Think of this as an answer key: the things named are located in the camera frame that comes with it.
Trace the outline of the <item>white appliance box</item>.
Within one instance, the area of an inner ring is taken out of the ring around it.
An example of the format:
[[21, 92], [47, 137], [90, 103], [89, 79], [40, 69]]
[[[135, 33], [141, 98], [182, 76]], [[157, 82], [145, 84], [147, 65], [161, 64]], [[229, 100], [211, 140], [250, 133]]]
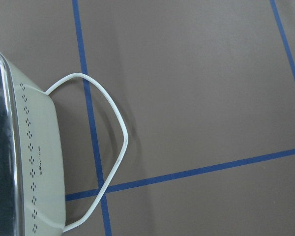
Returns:
[[0, 53], [0, 236], [59, 236], [65, 221], [54, 103]]

